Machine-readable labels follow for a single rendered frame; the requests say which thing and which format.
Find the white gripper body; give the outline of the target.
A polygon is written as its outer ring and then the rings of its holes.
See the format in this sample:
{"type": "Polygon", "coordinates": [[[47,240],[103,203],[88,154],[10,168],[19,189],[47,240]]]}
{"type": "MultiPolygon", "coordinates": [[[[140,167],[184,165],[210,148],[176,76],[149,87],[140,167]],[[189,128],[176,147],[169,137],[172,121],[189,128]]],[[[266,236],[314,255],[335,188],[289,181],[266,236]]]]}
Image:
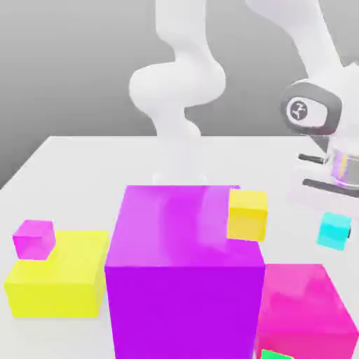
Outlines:
{"type": "Polygon", "coordinates": [[[296,203],[359,218],[359,187],[344,187],[321,169],[297,167],[292,171],[289,197],[296,203]]]}

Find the small magenta cube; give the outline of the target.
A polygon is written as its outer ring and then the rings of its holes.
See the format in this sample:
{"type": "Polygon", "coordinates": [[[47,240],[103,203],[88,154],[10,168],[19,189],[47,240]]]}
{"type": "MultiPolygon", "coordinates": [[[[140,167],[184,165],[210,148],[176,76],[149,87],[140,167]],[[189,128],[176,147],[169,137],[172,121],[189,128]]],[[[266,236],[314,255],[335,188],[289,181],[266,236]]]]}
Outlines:
{"type": "Polygon", "coordinates": [[[26,219],[13,234],[13,243],[19,259],[47,260],[56,245],[53,223],[26,219]]]}

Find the small green cube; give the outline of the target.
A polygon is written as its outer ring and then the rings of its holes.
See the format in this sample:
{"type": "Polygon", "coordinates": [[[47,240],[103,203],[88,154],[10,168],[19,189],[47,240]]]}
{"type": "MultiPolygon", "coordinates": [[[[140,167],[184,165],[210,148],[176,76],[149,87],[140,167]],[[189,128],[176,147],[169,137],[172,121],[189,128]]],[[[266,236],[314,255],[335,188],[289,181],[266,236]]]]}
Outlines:
{"type": "Polygon", "coordinates": [[[260,359],[294,359],[294,358],[290,355],[285,355],[268,349],[263,349],[260,359]]]}

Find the small cyan cube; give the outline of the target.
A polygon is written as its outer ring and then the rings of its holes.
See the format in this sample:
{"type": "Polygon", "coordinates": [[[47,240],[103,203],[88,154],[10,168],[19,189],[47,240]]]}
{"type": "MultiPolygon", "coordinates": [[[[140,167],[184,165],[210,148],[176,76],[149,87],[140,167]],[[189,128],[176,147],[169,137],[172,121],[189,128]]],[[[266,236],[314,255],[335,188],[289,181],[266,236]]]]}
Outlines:
{"type": "Polygon", "coordinates": [[[342,251],[350,234],[350,217],[325,212],[320,223],[317,244],[342,251]]]}

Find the large yellow box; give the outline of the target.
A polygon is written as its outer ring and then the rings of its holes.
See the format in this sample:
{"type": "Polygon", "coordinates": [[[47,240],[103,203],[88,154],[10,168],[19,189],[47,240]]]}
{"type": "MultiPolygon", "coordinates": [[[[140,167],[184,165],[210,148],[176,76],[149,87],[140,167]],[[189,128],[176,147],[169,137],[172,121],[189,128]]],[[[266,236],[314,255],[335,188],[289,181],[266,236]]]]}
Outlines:
{"type": "Polygon", "coordinates": [[[4,282],[15,318],[95,318],[106,289],[107,231],[56,231],[44,261],[19,259],[4,282]]]}

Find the large purple box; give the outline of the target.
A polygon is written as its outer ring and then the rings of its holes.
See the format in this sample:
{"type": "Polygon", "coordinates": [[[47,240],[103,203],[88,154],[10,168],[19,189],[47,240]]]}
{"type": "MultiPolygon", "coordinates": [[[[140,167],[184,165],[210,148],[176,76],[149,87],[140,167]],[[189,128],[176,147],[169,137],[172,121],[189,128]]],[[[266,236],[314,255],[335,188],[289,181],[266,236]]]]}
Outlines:
{"type": "Polygon", "coordinates": [[[229,185],[126,187],[105,263],[116,359],[252,359],[265,264],[229,185]]]}

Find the large pink box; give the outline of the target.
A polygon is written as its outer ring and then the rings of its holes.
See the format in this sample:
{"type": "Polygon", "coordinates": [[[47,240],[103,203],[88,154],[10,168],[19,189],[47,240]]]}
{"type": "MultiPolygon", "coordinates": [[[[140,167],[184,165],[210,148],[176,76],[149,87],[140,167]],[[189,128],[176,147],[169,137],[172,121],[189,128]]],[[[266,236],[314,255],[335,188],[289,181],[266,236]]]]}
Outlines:
{"type": "Polygon", "coordinates": [[[321,264],[267,264],[255,354],[352,359],[359,330],[321,264]]]}

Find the small yellow cube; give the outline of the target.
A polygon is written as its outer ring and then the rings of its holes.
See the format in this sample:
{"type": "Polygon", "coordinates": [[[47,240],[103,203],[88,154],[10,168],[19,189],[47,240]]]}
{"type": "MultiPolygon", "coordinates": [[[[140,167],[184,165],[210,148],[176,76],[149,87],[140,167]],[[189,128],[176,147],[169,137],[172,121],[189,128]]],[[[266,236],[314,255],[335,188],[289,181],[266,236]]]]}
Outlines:
{"type": "Polygon", "coordinates": [[[265,191],[231,189],[227,238],[262,242],[268,217],[268,198],[265,191]]]}

